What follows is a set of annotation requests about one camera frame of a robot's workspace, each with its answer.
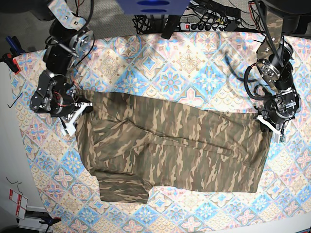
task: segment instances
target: table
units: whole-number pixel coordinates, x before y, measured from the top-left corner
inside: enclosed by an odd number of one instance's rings
[[[166,99],[201,109],[255,112],[237,76],[255,62],[263,37],[254,33],[174,33],[97,40],[72,78],[83,89]],[[286,128],[288,142],[271,143],[257,193],[199,193],[155,187],[147,205],[102,202],[96,177],[83,167],[75,137],[58,119],[35,115],[30,98],[45,69],[44,51],[17,58],[10,73],[21,136],[43,205],[62,221],[55,232],[196,232],[236,228],[311,211],[311,41],[293,46],[294,82],[302,110]],[[260,80],[252,71],[250,78]]]

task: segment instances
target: camouflage fabric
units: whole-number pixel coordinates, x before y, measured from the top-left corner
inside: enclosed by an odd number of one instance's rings
[[[271,133],[260,131],[254,114],[121,93],[84,95],[94,111],[79,118],[76,137],[101,200],[146,203],[153,186],[256,192]]]

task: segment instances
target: floor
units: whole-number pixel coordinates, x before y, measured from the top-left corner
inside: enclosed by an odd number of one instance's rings
[[[228,0],[215,0],[216,2],[232,6]],[[248,0],[231,0],[241,10],[248,12]],[[80,8],[81,16],[87,17],[89,13],[89,0]],[[70,9],[75,9],[74,0],[67,1]],[[242,18],[252,24],[249,14],[241,12]],[[132,22],[133,16],[124,15],[115,0],[96,0],[90,28],[94,31],[96,39],[136,34]],[[27,52],[42,50],[44,41],[49,36],[51,22],[37,20],[31,13],[3,14],[0,13],[0,54],[9,52],[6,36],[17,36]]]

